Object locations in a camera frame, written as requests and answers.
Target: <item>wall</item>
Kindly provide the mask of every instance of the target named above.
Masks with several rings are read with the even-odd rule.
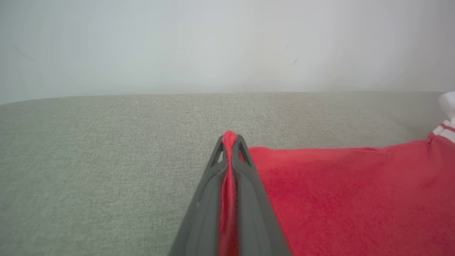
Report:
[[[453,0],[2,0],[0,104],[455,90]]]

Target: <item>red cloth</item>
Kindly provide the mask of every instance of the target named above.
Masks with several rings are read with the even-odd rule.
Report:
[[[232,131],[227,131],[223,136],[228,169],[221,188],[221,216],[218,256],[238,255],[237,185],[232,171],[232,147],[236,139],[237,134]]]
[[[442,126],[445,136],[455,131]],[[232,150],[234,136],[225,137]],[[455,255],[455,143],[449,139],[431,134],[386,148],[249,150],[295,256]],[[230,168],[220,256],[238,255],[236,201]]]

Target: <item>gray textured surface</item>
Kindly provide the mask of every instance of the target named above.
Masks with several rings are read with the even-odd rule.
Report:
[[[423,139],[438,92],[69,97],[0,106],[0,255],[166,255],[217,138]]]

